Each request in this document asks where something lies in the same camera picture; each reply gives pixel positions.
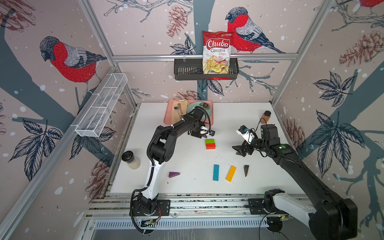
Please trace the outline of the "green rectangular block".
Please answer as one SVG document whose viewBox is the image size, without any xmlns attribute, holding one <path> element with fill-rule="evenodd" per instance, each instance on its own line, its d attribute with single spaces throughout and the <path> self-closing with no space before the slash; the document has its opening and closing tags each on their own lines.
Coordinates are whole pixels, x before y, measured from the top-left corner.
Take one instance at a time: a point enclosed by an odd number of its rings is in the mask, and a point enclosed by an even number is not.
<svg viewBox="0 0 384 240">
<path fill-rule="evenodd" d="M 205 143 L 206 144 L 214 144 L 215 140 L 214 139 L 207 139 L 207 140 L 205 140 Z"/>
</svg>

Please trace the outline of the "red rectangular block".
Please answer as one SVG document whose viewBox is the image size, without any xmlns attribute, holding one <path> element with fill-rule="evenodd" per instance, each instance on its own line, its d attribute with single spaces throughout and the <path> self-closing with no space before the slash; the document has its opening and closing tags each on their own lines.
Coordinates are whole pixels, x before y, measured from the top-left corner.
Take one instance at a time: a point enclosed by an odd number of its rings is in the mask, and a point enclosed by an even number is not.
<svg viewBox="0 0 384 240">
<path fill-rule="evenodd" d="M 216 144 L 215 143 L 206 144 L 206 149 L 207 150 L 214 150 L 215 148 L 216 148 Z"/>
</svg>

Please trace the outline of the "purple triangle block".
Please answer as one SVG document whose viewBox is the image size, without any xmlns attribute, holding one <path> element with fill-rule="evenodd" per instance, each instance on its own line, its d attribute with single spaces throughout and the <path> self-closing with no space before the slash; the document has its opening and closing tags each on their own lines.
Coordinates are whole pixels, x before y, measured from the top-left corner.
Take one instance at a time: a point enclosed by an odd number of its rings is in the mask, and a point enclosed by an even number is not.
<svg viewBox="0 0 384 240">
<path fill-rule="evenodd" d="M 179 176 L 181 173 L 179 172 L 169 172 L 169 178 L 174 178 L 174 177 L 177 177 Z"/>
</svg>

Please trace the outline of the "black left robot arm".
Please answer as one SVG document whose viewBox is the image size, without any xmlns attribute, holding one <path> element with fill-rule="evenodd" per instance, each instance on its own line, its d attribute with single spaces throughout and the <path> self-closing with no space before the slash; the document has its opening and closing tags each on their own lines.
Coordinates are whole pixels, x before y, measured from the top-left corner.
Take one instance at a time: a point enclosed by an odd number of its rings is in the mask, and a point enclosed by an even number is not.
<svg viewBox="0 0 384 240">
<path fill-rule="evenodd" d="M 201 106 L 194 107 L 190 112 L 181 114 L 181 120 L 168 127 L 158 126 L 147 147 L 147 157 L 150 160 L 150 168 L 146 184 L 141 189 L 135 189 L 131 202 L 137 202 L 139 211 L 145 215 L 153 214 L 157 210 L 159 196 L 158 178 L 165 164 L 175 152 L 177 138 L 188 135 L 201 139 L 215 132 L 211 129 L 212 123 L 208 112 Z"/>
</svg>

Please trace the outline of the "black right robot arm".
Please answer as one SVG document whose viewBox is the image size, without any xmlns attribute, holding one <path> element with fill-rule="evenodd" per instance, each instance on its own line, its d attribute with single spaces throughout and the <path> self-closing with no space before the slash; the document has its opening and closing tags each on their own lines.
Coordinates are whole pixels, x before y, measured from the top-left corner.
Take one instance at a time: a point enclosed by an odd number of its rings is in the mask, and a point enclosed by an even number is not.
<svg viewBox="0 0 384 240">
<path fill-rule="evenodd" d="M 269 190 L 263 200 L 268 213 L 283 211 L 289 214 L 305 224 L 317 240 L 348 240 L 357 236 L 357 205 L 327 187 L 290 145 L 282 144 L 275 125 L 262 125 L 260 138 L 246 126 L 241 126 L 237 133 L 244 138 L 240 146 L 233 147 L 237 155 L 245 157 L 254 151 L 266 153 L 295 180 L 310 200 L 310 204 L 305 204 L 281 189 Z"/>
</svg>

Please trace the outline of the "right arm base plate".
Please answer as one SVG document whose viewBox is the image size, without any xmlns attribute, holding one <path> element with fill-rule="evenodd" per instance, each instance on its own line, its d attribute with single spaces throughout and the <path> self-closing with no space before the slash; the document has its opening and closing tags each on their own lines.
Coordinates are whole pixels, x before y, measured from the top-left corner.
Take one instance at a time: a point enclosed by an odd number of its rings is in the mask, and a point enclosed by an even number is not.
<svg viewBox="0 0 384 240">
<path fill-rule="evenodd" d="M 251 215 L 266 215 L 266 214 L 275 214 L 279 216 L 288 216 L 289 214 L 281 211 L 281 210 L 275 210 L 270 211 L 267 210 L 264 205 L 264 199 L 262 198 L 250 198 L 248 199 L 248 208 L 250 209 Z"/>
</svg>

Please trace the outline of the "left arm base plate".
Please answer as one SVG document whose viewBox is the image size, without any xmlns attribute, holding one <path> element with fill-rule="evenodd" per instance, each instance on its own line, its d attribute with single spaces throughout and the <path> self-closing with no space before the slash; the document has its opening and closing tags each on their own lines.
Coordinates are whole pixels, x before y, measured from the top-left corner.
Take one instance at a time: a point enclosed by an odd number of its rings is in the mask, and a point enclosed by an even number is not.
<svg viewBox="0 0 384 240">
<path fill-rule="evenodd" d="M 135 217 L 158 217 L 169 216 L 171 201 L 170 200 L 158 200 L 153 212 L 146 210 L 138 200 L 133 200 L 130 210 Z"/>
</svg>

